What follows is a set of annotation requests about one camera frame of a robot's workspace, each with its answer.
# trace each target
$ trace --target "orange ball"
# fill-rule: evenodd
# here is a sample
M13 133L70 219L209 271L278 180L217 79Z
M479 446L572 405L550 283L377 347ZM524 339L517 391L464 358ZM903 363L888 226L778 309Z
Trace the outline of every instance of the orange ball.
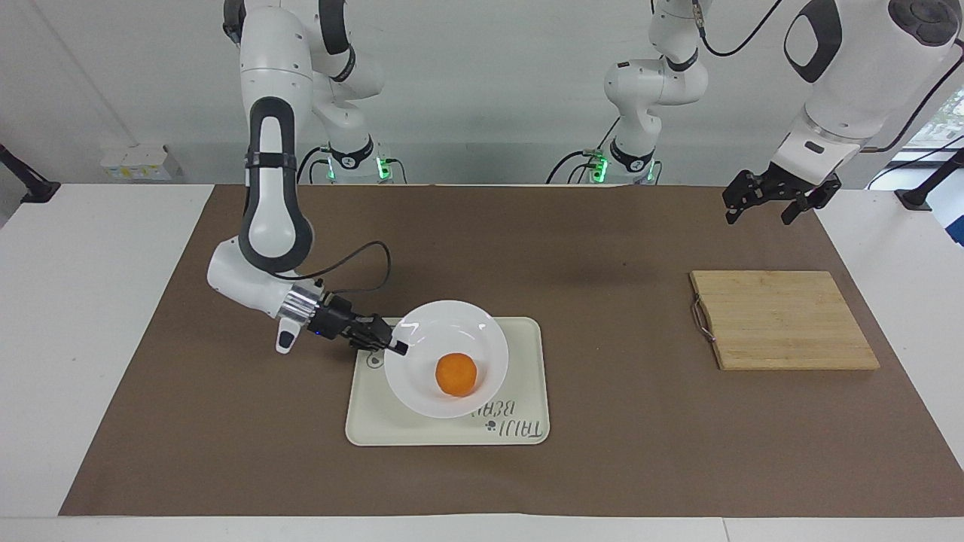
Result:
M435 381L439 388L449 395L464 397L475 388L478 367L465 354L446 354L435 366Z

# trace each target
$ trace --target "white robot link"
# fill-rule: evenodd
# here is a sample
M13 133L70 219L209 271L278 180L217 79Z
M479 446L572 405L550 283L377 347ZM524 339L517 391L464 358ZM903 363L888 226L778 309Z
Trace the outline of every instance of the white robot link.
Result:
M705 13L711 0L701 4ZM619 124L615 136L602 146L607 166L601 181L645 182L662 130L662 121L651 108L693 103L707 91L696 17L693 0L655 2L649 38L662 56L620 62L606 74L605 95L619 109Z
M748 207L790 201L784 224L823 208L853 158L907 103L957 42L958 0L812 0L784 51L813 93L762 175L742 171L723 193L727 221Z
M279 320L276 349L290 351L303 328L361 349L405 354L377 314L293 270L313 230L298 206L295 139L310 111L325 124L335 178L379 176L377 145L362 112L347 103L378 94L381 68L355 51L344 0L227 0L225 32L241 49L241 88L250 126L241 232L211 258L208 283L245 307Z

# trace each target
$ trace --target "cutting board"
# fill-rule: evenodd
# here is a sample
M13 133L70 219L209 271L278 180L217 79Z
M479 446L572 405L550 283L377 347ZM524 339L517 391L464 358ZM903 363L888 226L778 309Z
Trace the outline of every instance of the cutting board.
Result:
M877 369L830 273L693 271L694 316L723 370Z

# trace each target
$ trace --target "brown table mat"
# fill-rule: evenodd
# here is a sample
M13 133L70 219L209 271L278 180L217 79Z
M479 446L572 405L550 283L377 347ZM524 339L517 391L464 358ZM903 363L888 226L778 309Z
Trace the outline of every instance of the brown table mat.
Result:
M215 188L61 514L964 516L964 474L813 213L729 227L718 188L303 187L305 270L392 249L358 310L462 299L543 330L545 443L360 448L349 348L305 335L277 355L274 322L207 286L243 199ZM383 265L373 251L329 284ZM881 368L720 371L693 269L829 271Z

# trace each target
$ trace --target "white table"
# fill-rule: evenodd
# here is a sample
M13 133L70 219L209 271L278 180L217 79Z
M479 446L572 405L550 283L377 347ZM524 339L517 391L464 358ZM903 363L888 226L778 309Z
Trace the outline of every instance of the white table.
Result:
M65 185L0 230L0 540L964 540L964 518L56 518L211 188ZM889 193L819 218L964 465L964 250Z

